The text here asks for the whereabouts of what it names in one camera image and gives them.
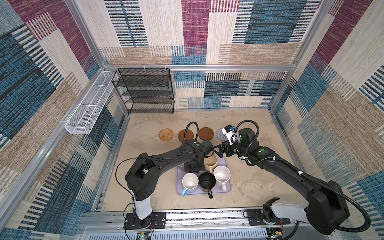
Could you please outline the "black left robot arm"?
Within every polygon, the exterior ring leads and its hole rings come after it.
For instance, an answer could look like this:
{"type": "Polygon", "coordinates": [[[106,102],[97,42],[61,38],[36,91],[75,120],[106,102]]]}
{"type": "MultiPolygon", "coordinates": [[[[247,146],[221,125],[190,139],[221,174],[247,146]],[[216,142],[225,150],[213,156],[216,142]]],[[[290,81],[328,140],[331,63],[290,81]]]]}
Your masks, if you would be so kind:
{"type": "Polygon", "coordinates": [[[187,173],[197,173],[204,170],[204,157],[213,150],[213,144],[205,140],[199,143],[188,140],[179,148],[169,152],[149,156],[139,155],[133,163],[125,180],[134,196],[135,215],[139,220],[151,218],[150,196],[155,191],[159,177],[166,171],[184,164],[187,173]]]}

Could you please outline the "tan wicker round coaster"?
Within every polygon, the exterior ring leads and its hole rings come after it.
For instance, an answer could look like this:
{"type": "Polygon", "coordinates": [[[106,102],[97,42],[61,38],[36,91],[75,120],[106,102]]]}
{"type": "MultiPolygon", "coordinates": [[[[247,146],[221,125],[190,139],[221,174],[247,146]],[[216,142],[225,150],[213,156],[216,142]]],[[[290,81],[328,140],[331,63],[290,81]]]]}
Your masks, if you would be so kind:
{"type": "Polygon", "coordinates": [[[163,142],[168,142],[170,140],[173,139],[174,137],[174,131],[172,129],[162,129],[159,134],[158,134],[158,137],[161,141],[163,142]]]}

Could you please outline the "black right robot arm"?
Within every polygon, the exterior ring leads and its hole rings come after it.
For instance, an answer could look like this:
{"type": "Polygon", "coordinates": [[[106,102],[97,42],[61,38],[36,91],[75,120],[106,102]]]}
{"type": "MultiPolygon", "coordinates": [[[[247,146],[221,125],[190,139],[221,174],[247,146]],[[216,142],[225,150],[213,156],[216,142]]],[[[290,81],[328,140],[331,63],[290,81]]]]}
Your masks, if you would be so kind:
{"type": "Polygon", "coordinates": [[[237,155],[248,166],[257,166],[279,177],[307,201],[305,204],[295,204],[272,198],[263,205],[265,222],[293,219],[311,224],[324,235],[341,229],[341,223],[350,216],[350,212],[346,196],[336,182],[312,177],[282,159],[272,149],[261,147],[256,132],[250,128],[236,131],[235,127],[229,125],[221,129],[221,132],[226,136],[226,141],[217,146],[220,157],[237,155]]]}

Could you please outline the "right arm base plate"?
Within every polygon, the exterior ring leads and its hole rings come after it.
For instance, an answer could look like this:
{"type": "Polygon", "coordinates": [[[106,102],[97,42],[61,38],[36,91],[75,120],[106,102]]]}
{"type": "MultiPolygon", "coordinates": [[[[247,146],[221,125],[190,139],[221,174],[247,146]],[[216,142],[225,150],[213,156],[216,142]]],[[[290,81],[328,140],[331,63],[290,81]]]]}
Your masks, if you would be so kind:
{"type": "Polygon", "coordinates": [[[243,211],[243,216],[248,219],[250,226],[289,225],[291,220],[279,219],[274,214],[263,214],[263,209],[248,209],[243,211]]]}

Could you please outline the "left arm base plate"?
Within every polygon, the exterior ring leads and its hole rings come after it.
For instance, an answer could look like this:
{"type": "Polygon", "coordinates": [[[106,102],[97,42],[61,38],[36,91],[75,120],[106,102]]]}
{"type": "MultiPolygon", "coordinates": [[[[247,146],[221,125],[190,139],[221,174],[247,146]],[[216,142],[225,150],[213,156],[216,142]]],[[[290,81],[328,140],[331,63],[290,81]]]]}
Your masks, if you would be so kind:
{"type": "Polygon", "coordinates": [[[125,215],[124,230],[149,230],[164,229],[166,225],[166,212],[152,212],[149,216],[141,220],[136,213],[127,213],[125,215]]]}

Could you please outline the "brown wooden round coaster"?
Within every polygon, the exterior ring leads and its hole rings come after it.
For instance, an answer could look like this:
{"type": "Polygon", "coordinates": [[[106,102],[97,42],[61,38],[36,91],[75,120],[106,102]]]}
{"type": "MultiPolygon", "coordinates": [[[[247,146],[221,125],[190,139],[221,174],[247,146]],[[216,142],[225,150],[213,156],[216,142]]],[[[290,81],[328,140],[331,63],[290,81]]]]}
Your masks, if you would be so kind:
{"type": "Polygon", "coordinates": [[[203,141],[211,140],[214,137],[214,131],[211,128],[204,127],[199,130],[199,138],[203,141]]]}

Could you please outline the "blue-grey woven round coaster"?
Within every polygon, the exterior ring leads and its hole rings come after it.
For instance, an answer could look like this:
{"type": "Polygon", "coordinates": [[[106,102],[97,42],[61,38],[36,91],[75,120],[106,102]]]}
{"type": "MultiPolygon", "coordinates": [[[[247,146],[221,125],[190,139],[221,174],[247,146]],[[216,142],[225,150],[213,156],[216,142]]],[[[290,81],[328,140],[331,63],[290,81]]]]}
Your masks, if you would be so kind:
{"type": "Polygon", "coordinates": [[[220,141],[222,141],[222,142],[225,142],[225,141],[228,140],[226,134],[223,134],[222,130],[220,130],[220,129],[217,130],[217,132],[216,132],[216,136],[217,136],[217,138],[218,138],[220,141]]]}

